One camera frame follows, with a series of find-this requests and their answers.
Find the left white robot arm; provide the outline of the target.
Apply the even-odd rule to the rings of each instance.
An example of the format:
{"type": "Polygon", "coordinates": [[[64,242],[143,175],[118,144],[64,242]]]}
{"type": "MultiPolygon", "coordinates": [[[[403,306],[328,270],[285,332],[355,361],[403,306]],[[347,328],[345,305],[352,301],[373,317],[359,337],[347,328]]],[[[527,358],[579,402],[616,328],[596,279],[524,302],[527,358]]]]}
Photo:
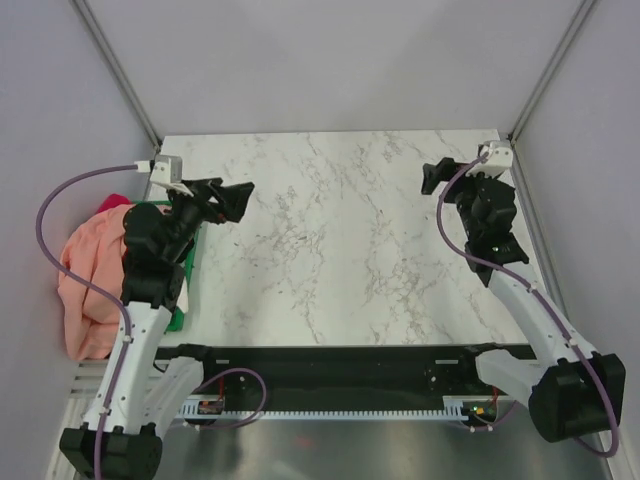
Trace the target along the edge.
{"type": "Polygon", "coordinates": [[[114,348],[98,392],[78,428],[64,429],[59,447],[79,474],[92,479],[151,479],[163,438],[194,392],[208,393],[219,369],[204,359],[176,357],[159,381],[149,373],[177,308],[183,262],[204,223],[238,223],[254,184],[224,185],[219,178],[185,180],[171,205],[136,204],[124,216],[122,293],[114,348]]]}

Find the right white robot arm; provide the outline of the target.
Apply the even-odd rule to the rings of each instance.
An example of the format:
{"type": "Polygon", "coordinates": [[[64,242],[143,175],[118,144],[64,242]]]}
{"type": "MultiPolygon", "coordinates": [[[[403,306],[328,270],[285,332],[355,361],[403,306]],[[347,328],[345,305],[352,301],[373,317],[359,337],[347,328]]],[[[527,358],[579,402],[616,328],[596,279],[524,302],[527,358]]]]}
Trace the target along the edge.
{"type": "Polygon", "coordinates": [[[529,257],[512,232],[518,213],[512,186],[486,173],[471,171],[486,163],[469,164],[445,157],[423,166],[421,192],[431,195],[438,185],[436,209],[455,206],[467,241],[445,244],[466,259],[482,284],[502,303],[525,335],[537,362],[515,358],[503,347],[491,347],[458,368],[458,381],[477,394],[492,386],[526,407],[540,436],[556,443],[582,442],[584,436],[609,432],[610,447],[601,457],[613,457],[620,446],[626,369],[615,354],[600,354],[569,323],[546,291],[538,286],[529,257]]]}

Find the peach t shirt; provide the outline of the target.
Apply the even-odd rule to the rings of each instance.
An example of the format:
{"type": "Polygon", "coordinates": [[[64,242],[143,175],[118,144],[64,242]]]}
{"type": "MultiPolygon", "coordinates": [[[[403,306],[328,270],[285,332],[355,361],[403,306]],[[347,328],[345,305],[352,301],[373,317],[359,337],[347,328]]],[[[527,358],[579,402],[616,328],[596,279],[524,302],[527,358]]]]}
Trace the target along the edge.
{"type": "MultiPolygon", "coordinates": [[[[122,205],[96,214],[80,225],[65,244],[59,262],[72,273],[118,298],[124,270],[123,219],[131,209],[122,205]]],[[[58,294],[64,308],[64,336],[74,361],[102,359],[110,354],[120,310],[109,299],[61,272],[58,294]]]]}

